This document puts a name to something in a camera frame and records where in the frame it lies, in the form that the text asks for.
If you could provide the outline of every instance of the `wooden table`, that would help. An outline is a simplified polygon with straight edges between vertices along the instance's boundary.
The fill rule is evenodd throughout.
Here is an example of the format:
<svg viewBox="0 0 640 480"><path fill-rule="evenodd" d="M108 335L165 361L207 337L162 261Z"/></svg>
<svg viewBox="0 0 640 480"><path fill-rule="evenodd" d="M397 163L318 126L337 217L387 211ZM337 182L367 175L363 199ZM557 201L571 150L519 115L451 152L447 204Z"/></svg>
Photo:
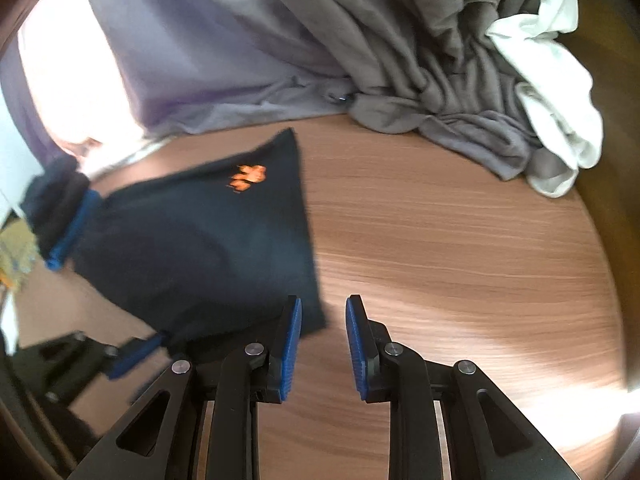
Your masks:
<svg viewBox="0 0 640 480"><path fill-rule="evenodd" d="M546 199L417 135L376 134L346 116L180 138L95 187L247 150L283 126L299 136L330 327L301 342L290 400L260 407L262 478L386 478L388 406L354 389L350 294L424 358L475 361L584 480L602 478L623 411L623 343L609 267L576 192ZM78 328L114 343L148 332L69 270L37 268L17 304L25 343ZM76 412L108 428L148 368L98 380Z"/></svg>

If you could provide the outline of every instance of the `cloth pile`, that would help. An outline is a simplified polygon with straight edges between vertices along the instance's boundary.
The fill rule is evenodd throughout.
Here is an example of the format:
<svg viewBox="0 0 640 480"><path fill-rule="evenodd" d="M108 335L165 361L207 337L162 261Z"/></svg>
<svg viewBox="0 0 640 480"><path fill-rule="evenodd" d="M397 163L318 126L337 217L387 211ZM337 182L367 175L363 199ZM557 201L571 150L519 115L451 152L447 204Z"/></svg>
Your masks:
<svg viewBox="0 0 640 480"><path fill-rule="evenodd" d="M341 113L561 196L595 164L577 0L89 0L152 137Z"/></svg>
<svg viewBox="0 0 640 480"><path fill-rule="evenodd" d="M38 252L51 270L64 265L84 223L101 202L79 173L78 161L66 153L34 178L20 205L33 232Z"/></svg>

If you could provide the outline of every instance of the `blue gripper pad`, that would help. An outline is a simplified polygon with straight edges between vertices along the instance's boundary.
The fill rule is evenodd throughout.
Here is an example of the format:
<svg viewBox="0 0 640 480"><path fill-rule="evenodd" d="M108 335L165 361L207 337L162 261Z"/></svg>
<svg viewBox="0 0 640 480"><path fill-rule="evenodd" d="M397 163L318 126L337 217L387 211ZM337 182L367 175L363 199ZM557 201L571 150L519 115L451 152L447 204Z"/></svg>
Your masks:
<svg viewBox="0 0 640 480"><path fill-rule="evenodd" d="M347 337L349 338L349 350L351 352L351 365L353 365L353 377L356 380L356 389L360 393L360 399L366 400L369 387L367 386L367 362L362 349L362 339L356 315L351 304L351 299L347 300L346 307Z"/></svg>
<svg viewBox="0 0 640 480"><path fill-rule="evenodd" d="M165 334L158 332L149 339L137 340L131 346L133 349L120 349L121 355L118 356L110 370L105 372L110 381L121 378L128 374L133 368L139 365L147 357L149 357L157 348L162 346Z"/></svg>
<svg viewBox="0 0 640 480"><path fill-rule="evenodd" d="M302 326L302 301L297 298L291 314L291 325L287 332L287 340L282 353L282 382L280 383L280 398L286 400L293 384L293 369L296 365L298 342L300 341L300 327Z"/></svg>

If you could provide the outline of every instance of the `white towel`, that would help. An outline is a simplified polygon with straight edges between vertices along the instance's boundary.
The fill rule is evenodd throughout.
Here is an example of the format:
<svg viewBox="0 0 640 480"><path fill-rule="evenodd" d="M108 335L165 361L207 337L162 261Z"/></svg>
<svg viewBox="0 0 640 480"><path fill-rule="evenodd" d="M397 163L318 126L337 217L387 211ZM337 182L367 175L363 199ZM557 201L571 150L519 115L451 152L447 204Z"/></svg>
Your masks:
<svg viewBox="0 0 640 480"><path fill-rule="evenodd" d="M602 148L602 118L591 104L591 74L554 41L558 32L577 26L578 0L540 0L537 14L502 18L486 32L525 79L516 94L543 146L566 165L564 171L527 171L529 184L553 198L571 189L578 168L597 163Z"/></svg>

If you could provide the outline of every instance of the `orange logo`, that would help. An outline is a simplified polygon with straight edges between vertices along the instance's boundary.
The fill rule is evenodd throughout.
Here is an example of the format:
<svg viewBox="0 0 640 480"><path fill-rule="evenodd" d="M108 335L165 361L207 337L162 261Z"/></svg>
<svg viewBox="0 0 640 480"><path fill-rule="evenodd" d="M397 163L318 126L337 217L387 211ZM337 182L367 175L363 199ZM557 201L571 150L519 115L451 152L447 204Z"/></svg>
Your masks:
<svg viewBox="0 0 640 480"><path fill-rule="evenodd" d="M265 178L267 168L264 166L238 166L242 173L236 173L231 177L231 186L236 193L246 191L251 184L262 182Z"/></svg>

